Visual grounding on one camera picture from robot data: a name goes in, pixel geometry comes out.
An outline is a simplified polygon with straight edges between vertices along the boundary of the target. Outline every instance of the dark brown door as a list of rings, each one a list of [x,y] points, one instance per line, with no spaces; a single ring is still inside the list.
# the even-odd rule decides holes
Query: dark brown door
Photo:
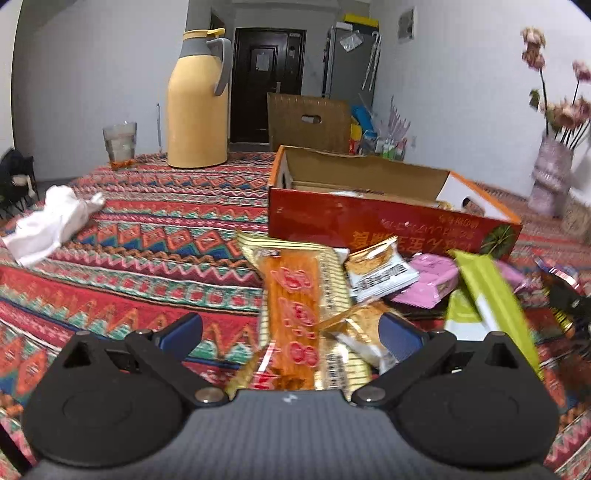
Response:
[[[237,28],[230,140],[268,142],[267,93],[301,93],[305,30]]]

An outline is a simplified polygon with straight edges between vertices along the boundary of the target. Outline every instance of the flower vase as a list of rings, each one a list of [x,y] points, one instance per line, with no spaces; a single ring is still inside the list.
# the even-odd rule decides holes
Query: flower vase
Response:
[[[543,136],[531,173],[535,183],[528,207],[542,215],[562,216],[564,201],[571,186],[572,165],[573,151],[558,140]]]

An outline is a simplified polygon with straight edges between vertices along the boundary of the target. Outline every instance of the colorful blanket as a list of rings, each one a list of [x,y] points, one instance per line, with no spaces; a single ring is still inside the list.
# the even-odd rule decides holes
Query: colorful blanket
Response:
[[[272,157],[231,154],[222,166],[181,171],[148,155],[130,170],[99,167],[74,181],[78,196],[100,191],[107,203],[71,242],[30,270],[0,247],[0,390],[26,403],[79,329],[121,339],[137,328],[161,329],[188,311],[201,314],[204,331],[186,365],[225,384],[257,345],[262,284],[242,257],[235,231],[267,231]],[[523,199],[489,191],[525,222],[514,264],[535,276],[532,253],[546,254],[582,268],[591,281],[591,249],[565,239],[559,224],[533,215]],[[523,300],[543,307],[539,293]],[[568,354],[568,341],[546,310],[530,308],[528,316],[546,385],[563,413],[547,465],[568,480],[582,480],[591,459],[589,367]],[[3,424],[26,449],[17,420],[4,418]],[[11,475],[0,460],[0,478]]]

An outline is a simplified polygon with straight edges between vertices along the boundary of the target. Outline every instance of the yellow thermos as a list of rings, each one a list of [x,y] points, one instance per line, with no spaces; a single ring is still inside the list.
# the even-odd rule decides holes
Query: yellow thermos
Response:
[[[228,80],[232,44],[225,30],[183,35],[180,58],[168,83],[168,164],[199,168],[224,163],[228,151]],[[222,47],[222,59],[211,48]]]

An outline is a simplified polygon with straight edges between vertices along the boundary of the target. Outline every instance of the metal screw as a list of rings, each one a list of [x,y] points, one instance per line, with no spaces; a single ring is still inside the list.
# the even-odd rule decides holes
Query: metal screw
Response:
[[[383,388],[379,387],[363,387],[357,392],[357,395],[366,402],[379,401],[386,397],[386,392]]]
[[[222,401],[224,393],[220,388],[207,387],[195,392],[195,399],[201,403],[217,403]]]

